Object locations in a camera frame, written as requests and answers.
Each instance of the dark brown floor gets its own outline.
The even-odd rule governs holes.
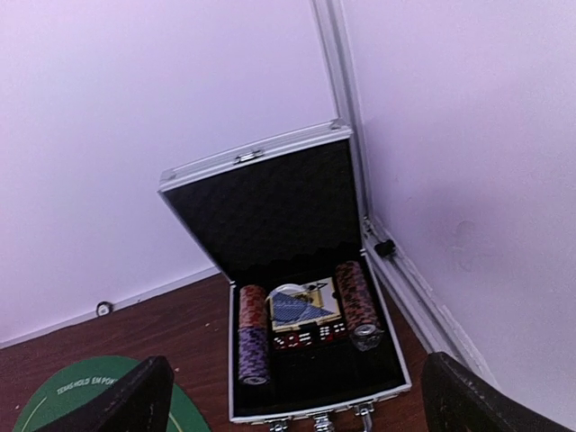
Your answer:
[[[110,316],[64,328],[0,351],[0,430],[10,431],[32,394],[59,369],[91,356],[166,356],[175,381],[190,396],[214,432],[266,431],[264,426],[236,426],[228,421],[229,287],[214,276]],[[398,309],[388,300],[413,388],[376,404],[374,431],[427,431],[419,376],[426,352]],[[338,432],[362,430],[347,411],[333,416]],[[311,431],[310,420],[290,430]]]

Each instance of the metal latch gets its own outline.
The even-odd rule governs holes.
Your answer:
[[[371,402],[362,403],[354,407],[354,413],[362,418],[364,423],[364,432],[372,432],[372,416],[371,412],[374,412],[374,405]]]
[[[252,150],[249,153],[244,153],[243,155],[238,155],[234,158],[234,165],[243,164],[250,160],[261,158],[264,155],[263,150]]]
[[[270,424],[270,432],[285,432],[286,430],[288,430],[286,420],[277,420]]]
[[[327,412],[314,416],[314,430],[316,432],[334,432],[334,425],[330,421]]]

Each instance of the poker chip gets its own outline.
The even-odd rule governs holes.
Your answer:
[[[265,329],[268,314],[266,312],[266,290],[258,285],[247,285],[240,289],[239,327]]]
[[[238,378],[244,384],[262,385],[270,381],[268,341],[265,328],[238,331]]]
[[[375,347],[382,331],[362,267],[347,261],[336,267],[336,279],[352,341],[361,351]]]

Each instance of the green round mat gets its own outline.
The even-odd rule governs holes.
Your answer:
[[[138,364],[117,355],[93,357],[48,379],[22,409],[13,432],[32,432],[91,401]],[[210,432],[198,409],[174,384],[166,432]]]

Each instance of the wall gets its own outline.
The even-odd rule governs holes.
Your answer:
[[[0,4],[0,342],[211,266],[170,167],[336,117],[311,5]]]
[[[503,391],[576,428],[576,4],[344,8],[376,214]]]

